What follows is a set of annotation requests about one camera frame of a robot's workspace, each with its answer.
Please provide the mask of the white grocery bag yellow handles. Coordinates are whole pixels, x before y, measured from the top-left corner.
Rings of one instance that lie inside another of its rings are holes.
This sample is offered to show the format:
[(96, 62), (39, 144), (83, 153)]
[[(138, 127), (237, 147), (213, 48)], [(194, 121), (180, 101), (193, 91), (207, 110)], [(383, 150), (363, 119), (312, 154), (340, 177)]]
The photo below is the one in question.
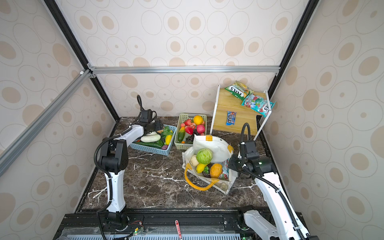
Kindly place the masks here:
[[(233, 153), (233, 147), (219, 137), (195, 135), (193, 145), (183, 153), (186, 182), (199, 191), (215, 188), (227, 195), (238, 176), (229, 166)], [(189, 179), (188, 173), (208, 185), (206, 187), (195, 185)]]

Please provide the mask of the green cabbage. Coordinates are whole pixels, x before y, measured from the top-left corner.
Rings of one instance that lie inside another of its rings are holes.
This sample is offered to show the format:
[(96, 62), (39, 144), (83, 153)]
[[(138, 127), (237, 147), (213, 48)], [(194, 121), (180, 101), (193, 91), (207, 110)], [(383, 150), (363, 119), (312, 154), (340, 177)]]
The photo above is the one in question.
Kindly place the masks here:
[(213, 152), (210, 149), (201, 149), (196, 155), (199, 164), (208, 165), (213, 159)]

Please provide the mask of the long yellow fruit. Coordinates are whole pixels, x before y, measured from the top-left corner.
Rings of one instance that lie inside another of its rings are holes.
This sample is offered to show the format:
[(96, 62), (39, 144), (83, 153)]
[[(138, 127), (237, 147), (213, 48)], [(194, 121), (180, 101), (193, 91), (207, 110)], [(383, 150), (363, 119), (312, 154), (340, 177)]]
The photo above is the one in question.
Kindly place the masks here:
[(197, 173), (198, 174), (202, 173), (205, 170), (206, 167), (207, 167), (207, 165), (205, 165), (205, 164), (198, 164), (196, 166)]

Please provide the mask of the cream garlic bulb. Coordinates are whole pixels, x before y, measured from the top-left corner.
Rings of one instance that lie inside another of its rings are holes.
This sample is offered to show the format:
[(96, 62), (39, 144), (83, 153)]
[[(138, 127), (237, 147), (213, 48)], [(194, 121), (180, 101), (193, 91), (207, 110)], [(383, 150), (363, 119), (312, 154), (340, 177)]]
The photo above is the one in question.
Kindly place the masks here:
[(198, 160), (197, 160), (197, 155), (193, 155), (190, 159), (190, 165), (194, 168), (196, 168), (199, 164)]

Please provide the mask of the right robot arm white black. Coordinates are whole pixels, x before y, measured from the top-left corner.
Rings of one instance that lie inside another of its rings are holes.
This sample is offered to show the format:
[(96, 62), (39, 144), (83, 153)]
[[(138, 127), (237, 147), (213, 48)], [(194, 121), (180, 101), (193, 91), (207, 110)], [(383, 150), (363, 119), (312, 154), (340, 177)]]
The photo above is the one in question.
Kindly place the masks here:
[(294, 211), (283, 190), (276, 165), (268, 157), (261, 157), (251, 139), (251, 128), (245, 123), (241, 130), (238, 155), (230, 160), (230, 169), (250, 177), (261, 190), (273, 223), (260, 211), (247, 207), (241, 211), (242, 224), (252, 229), (261, 240), (318, 240), (311, 235)]

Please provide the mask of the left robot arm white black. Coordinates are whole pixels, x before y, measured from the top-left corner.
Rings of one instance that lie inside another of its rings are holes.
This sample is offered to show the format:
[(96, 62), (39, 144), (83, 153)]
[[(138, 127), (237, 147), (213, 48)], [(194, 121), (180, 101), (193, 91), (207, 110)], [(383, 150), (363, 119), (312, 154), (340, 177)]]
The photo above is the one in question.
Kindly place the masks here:
[(95, 165), (105, 174), (107, 181), (108, 203), (102, 211), (107, 220), (119, 224), (128, 220), (123, 213), (126, 209), (124, 172), (129, 163), (128, 145), (147, 136), (150, 141), (157, 142), (161, 139), (157, 131), (164, 127), (154, 111), (143, 108), (140, 96), (137, 96), (137, 101), (140, 113), (135, 121), (122, 133), (103, 139), (94, 154)]

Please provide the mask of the teal red candy bag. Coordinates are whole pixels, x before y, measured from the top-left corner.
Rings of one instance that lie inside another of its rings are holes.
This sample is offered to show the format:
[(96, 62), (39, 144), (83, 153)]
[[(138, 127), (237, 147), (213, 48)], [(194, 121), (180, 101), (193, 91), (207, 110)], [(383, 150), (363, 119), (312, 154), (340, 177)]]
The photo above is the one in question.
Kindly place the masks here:
[(275, 103), (269, 102), (267, 99), (255, 94), (249, 94), (242, 102), (242, 106), (258, 112), (263, 117), (268, 115), (274, 105)]

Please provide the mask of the green candy bag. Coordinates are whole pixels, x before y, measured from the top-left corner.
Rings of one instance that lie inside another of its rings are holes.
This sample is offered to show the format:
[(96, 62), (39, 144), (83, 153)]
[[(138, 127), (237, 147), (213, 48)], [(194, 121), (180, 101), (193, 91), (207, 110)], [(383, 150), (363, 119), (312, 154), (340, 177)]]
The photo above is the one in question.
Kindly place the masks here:
[(232, 85), (225, 88), (229, 93), (231, 93), (234, 97), (244, 100), (248, 95), (252, 94), (254, 91), (250, 89), (245, 84), (235, 81)]

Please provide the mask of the white radish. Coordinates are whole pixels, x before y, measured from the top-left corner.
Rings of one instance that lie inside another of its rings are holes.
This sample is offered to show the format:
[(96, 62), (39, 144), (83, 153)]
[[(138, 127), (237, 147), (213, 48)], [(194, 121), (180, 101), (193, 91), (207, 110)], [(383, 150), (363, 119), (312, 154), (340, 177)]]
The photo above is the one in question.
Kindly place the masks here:
[(140, 141), (143, 143), (155, 143), (161, 139), (161, 135), (155, 133), (153, 135), (142, 136)]

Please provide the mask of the green leaf vegetable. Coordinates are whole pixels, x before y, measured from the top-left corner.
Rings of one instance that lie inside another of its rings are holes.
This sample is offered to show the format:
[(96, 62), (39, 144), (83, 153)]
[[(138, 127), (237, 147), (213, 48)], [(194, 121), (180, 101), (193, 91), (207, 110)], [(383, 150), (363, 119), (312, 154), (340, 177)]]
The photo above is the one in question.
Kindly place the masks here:
[(166, 138), (167, 136), (172, 136), (173, 133), (173, 130), (169, 126), (165, 126), (163, 131), (161, 132), (161, 136), (163, 138)]

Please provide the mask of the green cucumber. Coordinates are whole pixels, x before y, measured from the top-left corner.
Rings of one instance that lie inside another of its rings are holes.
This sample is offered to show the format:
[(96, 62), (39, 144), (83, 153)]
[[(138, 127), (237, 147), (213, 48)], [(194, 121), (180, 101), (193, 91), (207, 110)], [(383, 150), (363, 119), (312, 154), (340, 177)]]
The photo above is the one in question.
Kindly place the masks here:
[(164, 143), (161, 140), (159, 140), (157, 142), (152, 142), (152, 143), (135, 142), (135, 144), (141, 145), (141, 146), (146, 146), (146, 147), (151, 147), (151, 148), (157, 148), (157, 149), (161, 149), (162, 146), (164, 146)]

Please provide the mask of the yellow corn cob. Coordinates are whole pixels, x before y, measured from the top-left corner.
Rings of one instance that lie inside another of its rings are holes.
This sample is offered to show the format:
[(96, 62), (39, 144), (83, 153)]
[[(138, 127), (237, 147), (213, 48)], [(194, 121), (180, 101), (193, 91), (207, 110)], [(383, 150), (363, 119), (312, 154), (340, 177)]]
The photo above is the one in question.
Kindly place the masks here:
[(167, 135), (165, 138), (165, 145), (169, 146), (170, 143), (172, 142), (172, 135)]

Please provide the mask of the blue plastic basket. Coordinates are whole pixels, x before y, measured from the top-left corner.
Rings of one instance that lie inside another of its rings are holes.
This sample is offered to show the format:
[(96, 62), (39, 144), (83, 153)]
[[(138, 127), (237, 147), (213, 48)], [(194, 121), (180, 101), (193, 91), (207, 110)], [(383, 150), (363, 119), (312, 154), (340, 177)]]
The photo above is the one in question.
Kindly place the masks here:
[(177, 128), (174, 126), (164, 125), (162, 130), (138, 138), (130, 144), (130, 147), (133, 150), (168, 156), (171, 151), (172, 141), (176, 136), (176, 130)]

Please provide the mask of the green plastic basket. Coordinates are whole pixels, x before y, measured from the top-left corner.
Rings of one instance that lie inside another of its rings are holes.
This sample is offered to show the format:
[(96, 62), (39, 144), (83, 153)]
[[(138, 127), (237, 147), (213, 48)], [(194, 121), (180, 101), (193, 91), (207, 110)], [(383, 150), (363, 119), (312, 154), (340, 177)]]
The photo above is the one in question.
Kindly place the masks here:
[(187, 150), (193, 145), (196, 136), (207, 133), (207, 116), (200, 114), (179, 115), (175, 145), (178, 150)]

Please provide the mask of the red strawberry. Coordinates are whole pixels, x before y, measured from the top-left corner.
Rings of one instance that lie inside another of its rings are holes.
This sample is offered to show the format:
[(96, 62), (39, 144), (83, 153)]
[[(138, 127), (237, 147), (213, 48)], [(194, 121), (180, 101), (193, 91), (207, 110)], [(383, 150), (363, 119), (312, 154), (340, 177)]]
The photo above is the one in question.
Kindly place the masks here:
[(187, 119), (185, 122), (184, 122), (185, 126), (191, 126), (193, 124), (193, 121), (191, 119)]

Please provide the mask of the red apple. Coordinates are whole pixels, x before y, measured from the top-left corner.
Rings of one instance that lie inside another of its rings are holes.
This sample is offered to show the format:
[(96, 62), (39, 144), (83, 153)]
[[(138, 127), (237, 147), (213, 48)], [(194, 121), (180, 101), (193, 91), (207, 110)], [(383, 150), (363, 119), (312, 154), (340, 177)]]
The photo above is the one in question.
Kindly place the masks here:
[(186, 132), (187, 134), (193, 136), (193, 135), (194, 135), (194, 128), (191, 127), (191, 126), (186, 126), (186, 127), (185, 127), (185, 132)]

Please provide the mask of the small wooden side table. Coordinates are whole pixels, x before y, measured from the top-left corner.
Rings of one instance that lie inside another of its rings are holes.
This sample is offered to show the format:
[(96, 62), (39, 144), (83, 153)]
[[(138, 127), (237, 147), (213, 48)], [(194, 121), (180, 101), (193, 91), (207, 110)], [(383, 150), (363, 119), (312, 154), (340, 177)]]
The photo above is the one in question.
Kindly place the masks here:
[[(256, 139), (261, 133), (265, 123), (259, 124), (259, 117), (262, 115), (241, 105), (242, 101), (237, 99), (230, 92), (218, 86), (215, 108), (211, 123), (212, 133), (214, 130), (231, 133), (241, 133), (245, 123), (250, 125), (251, 135)], [(228, 112), (235, 113), (235, 123), (227, 125)]]

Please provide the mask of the blue m&m packet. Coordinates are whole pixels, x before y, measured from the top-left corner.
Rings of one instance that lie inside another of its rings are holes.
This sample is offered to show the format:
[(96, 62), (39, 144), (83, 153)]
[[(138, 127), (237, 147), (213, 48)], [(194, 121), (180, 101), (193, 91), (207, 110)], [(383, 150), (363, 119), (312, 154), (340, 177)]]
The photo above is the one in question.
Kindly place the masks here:
[(237, 114), (236, 112), (230, 112), (230, 111), (227, 112), (227, 121), (226, 121), (227, 126), (235, 125), (236, 114)]

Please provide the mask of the orange fruit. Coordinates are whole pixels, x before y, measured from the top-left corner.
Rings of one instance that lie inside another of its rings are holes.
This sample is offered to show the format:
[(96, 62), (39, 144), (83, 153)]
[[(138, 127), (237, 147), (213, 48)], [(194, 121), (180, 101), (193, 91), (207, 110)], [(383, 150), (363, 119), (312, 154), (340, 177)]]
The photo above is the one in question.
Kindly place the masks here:
[(197, 126), (198, 126), (198, 125), (203, 125), (203, 124), (204, 124), (204, 119), (203, 119), (203, 117), (202, 117), (202, 116), (199, 116), (199, 115), (194, 116), (193, 121), (194, 121), (194, 124), (196, 124)]

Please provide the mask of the horizontal aluminium bar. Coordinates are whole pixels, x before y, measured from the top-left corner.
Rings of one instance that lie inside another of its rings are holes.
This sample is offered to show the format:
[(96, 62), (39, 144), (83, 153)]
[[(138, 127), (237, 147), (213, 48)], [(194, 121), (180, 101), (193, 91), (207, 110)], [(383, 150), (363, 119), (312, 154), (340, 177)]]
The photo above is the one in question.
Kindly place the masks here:
[(95, 74), (278, 73), (279, 66), (91, 67)]

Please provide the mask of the white plastic spoon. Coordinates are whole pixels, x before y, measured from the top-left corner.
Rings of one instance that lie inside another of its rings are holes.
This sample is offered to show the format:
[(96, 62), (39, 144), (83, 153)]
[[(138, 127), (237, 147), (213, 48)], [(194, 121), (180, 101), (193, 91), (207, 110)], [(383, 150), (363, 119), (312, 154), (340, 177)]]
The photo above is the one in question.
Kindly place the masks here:
[(93, 195), (93, 199), (95, 199), (95, 198), (99, 198), (100, 197), (100, 195), (103, 193), (103, 192), (105, 192), (107, 190), (107, 187), (105, 187), (105, 188), (103, 188), (103, 189), (101, 189), (101, 190), (92, 190), (92, 194), (94, 194)]

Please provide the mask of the left diagonal aluminium bar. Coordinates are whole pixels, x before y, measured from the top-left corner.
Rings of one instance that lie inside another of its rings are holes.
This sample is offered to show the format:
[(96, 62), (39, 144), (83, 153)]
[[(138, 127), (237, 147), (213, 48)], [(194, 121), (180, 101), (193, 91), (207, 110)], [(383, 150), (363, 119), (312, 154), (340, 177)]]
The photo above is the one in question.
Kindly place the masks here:
[(83, 70), (82, 73), (79, 74), (2, 153), (1, 175), (9, 169), (25, 148), (60, 111), (63, 105), (77, 91), (83, 82), (90, 78), (90, 76), (90, 70)]

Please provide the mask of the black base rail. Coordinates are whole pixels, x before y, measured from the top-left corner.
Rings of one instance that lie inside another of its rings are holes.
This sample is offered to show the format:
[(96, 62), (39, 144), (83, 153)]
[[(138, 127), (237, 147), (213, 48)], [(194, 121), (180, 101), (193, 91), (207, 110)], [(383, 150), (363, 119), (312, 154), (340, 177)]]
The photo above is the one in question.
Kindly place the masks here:
[[(175, 220), (179, 221), (182, 240), (261, 240), (242, 224), (242, 209), (208, 210), (128, 210), (122, 227), (94, 212), (66, 215), (55, 240), (178, 240)], [(267, 208), (256, 209), (271, 223)]]

